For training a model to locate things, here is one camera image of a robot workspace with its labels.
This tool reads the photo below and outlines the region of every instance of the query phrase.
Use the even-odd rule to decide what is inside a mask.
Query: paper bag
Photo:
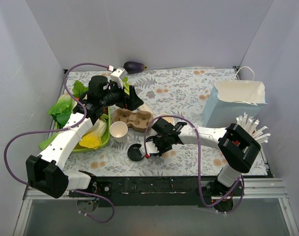
[[[242,116],[245,112],[250,117],[255,117],[265,104],[265,86],[262,82],[247,80],[216,82],[202,112],[203,126],[227,127],[231,123],[236,123],[236,117]]]

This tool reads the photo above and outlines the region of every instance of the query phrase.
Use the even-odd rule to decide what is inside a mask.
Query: white paper cup
[[[109,131],[111,136],[120,144],[126,142],[128,139],[128,126],[122,121],[113,123]]]
[[[169,116],[169,114],[167,114],[167,113],[162,113],[162,114],[159,114],[158,117],[159,117],[159,116]],[[169,123],[175,125],[175,120],[174,120],[173,117],[163,117],[163,119],[166,120],[166,121],[168,121]]]

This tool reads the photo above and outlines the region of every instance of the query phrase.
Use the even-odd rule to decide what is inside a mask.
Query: eggplant
[[[147,68],[142,63],[138,63],[138,62],[134,62],[134,61],[127,61],[123,65],[123,67],[126,70],[126,72],[128,72],[128,74],[139,73],[139,72],[142,72],[144,69]]]

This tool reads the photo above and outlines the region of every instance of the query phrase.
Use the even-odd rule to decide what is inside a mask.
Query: green tray
[[[72,153],[80,153],[80,152],[88,152],[88,151],[96,151],[98,149],[104,148],[110,139],[110,132],[109,132],[109,128],[111,126],[111,117],[110,117],[110,109],[108,107],[108,122],[107,122],[107,129],[104,133],[104,135],[101,137],[101,145],[97,148],[97,149],[93,149],[93,148],[87,148],[87,147],[82,147],[81,145],[77,144],[75,146],[75,148],[73,149]]]

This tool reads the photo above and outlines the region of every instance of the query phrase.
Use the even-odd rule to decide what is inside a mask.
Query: glass panel
[[[278,199],[244,199],[239,209],[227,216],[196,206],[121,206],[106,224],[79,214],[76,203],[33,200],[24,235],[289,235]],[[103,219],[110,214],[111,208],[93,212]]]

